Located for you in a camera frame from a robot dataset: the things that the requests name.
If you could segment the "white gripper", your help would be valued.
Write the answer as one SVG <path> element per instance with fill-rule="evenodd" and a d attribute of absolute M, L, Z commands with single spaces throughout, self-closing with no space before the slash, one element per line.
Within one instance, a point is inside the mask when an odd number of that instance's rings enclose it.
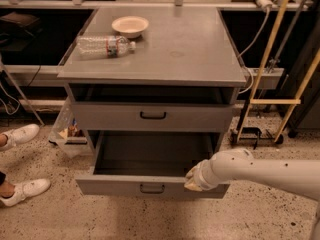
<path fill-rule="evenodd" d="M 216 188 L 221 181 L 214 174 L 209 160 L 203 160 L 194 166 L 185 176 L 184 187 L 190 191 L 202 192 Z"/>

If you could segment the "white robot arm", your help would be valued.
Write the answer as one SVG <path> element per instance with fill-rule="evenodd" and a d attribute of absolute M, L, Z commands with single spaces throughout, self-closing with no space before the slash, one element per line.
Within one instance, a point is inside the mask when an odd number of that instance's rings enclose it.
<path fill-rule="evenodd" d="M 320 161 L 255 159 L 245 148 L 215 153 L 197 163 L 185 176 L 184 187 L 209 191 L 232 180 L 246 180 L 318 203 L 309 240 L 320 240 Z"/>

